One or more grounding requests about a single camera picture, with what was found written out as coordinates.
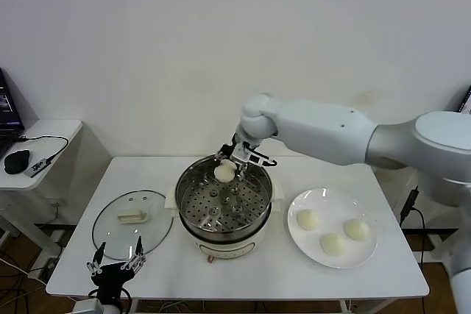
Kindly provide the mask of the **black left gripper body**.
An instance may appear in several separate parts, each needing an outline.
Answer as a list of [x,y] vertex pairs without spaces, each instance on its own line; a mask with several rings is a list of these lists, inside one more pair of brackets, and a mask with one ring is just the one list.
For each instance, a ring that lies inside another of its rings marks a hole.
[[119,298],[124,284],[134,278],[135,272],[125,263],[113,263],[101,267],[91,276],[97,286],[98,298]]

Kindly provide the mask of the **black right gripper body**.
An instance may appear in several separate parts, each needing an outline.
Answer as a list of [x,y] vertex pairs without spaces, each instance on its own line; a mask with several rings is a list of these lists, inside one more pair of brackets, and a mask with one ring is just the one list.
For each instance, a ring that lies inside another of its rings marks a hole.
[[234,163],[248,163],[252,152],[249,150],[251,145],[246,141],[239,141],[233,144],[233,151],[230,159]]

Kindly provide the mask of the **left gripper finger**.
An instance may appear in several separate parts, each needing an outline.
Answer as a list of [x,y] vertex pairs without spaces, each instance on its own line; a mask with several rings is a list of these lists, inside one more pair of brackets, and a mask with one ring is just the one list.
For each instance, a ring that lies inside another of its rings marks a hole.
[[92,276],[95,276],[102,272],[100,265],[104,257],[105,246],[106,246],[106,243],[102,242],[100,247],[95,251],[93,255],[93,259],[91,261],[86,262],[86,266]]
[[126,271],[132,271],[134,274],[138,273],[146,262],[146,256],[144,247],[142,244],[141,236],[138,237],[138,241],[135,246],[134,255],[128,259],[123,265],[123,269]]

